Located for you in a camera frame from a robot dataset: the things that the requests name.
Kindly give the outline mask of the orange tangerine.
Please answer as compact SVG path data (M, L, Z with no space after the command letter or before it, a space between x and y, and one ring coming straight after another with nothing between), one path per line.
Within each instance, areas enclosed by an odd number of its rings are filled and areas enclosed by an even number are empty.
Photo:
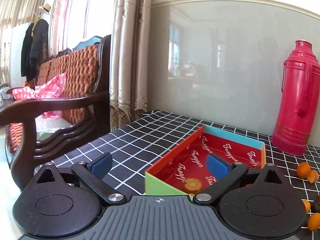
M318 179L319 179L318 172L316 170L311 170L308 177L307 177L307 181L310 184L314 184Z
M310 231L316 231L320 227L320 213L314 213L308 219L308 229Z
M311 209L311 204L308 200L303 200L303 204L305 206L305 210L306 210L306 214L308 214L310 212Z
M310 164L307 162L302 162L297 167L297 177L300 179L307 179L311 172Z

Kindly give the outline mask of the orange tangerine front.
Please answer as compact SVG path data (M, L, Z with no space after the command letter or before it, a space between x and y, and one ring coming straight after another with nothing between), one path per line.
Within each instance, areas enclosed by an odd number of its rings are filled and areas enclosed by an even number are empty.
M316 231L320 227L320 213L314 213L308 219L308 229L310 231Z

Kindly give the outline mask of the half-peeled tangerine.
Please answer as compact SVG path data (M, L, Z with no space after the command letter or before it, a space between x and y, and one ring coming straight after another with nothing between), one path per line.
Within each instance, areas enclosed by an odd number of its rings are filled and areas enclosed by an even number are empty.
M186 178L184 183L184 188L191 193L196 193L202 191L202 181L197 178Z

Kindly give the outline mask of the colourful red paper box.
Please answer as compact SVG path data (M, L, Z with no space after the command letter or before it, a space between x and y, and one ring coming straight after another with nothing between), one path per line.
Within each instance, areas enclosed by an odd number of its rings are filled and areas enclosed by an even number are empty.
M227 175L234 162L263 168L265 144L204 125L146 170L145 192L154 196L193 197Z

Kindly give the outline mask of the black white checkered tablecloth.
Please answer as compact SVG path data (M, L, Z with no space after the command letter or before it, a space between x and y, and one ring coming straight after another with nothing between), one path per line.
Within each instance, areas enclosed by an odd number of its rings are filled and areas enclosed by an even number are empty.
M166 111L146 113L141 119L64 154L54 163L58 167L69 167L76 161L89 160L110 152L113 166L106 180L121 193L127 196L133 194L136 200L140 200L146 169L202 125L264 142L267 161L279 165L300 197L313 201L319 194L319 184L310 185L295 176L295 168L303 161L307 161L312 168L319 168L319 148L308 146L305 155L291 157L274 147L268 135Z

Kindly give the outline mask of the dark wooden sofa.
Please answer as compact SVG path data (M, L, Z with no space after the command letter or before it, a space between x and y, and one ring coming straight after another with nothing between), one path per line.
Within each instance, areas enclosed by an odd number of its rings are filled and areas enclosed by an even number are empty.
M99 44L61 56L74 73L63 97L15 101L1 110L2 126L22 125L19 148L9 163L12 179L20 190L31 181L36 167L110 133L110 52L111 36L107 35ZM71 116L76 110L80 110L81 118L72 126L37 140L35 119L39 115L62 111Z

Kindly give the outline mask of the red thermos flask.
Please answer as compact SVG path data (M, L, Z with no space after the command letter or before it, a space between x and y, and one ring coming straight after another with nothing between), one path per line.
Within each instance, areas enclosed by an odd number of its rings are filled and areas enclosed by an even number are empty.
M279 150L303 155L319 101L319 61L312 44L297 40L283 63L281 103L271 142Z

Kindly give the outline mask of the black hanging coat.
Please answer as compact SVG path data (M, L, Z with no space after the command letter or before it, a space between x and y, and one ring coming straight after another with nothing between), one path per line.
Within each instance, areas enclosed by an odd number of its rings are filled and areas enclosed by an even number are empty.
M46 20L31 23L25 32L21 50L21 77L27 82L37 77L39 66L48 57L48 29Z

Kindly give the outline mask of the beige curtain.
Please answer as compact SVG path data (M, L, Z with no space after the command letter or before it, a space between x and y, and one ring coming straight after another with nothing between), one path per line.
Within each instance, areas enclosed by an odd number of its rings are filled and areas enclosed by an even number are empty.
M147 111L151 0L115 0L110 60L111 130Z

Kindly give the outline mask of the straw hat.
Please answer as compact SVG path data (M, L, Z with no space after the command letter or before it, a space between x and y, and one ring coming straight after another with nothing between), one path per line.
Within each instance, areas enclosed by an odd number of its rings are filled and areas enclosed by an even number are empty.
M51 6L48 3L45 3L44 5L39 6L39 9L49 14L51 10Z

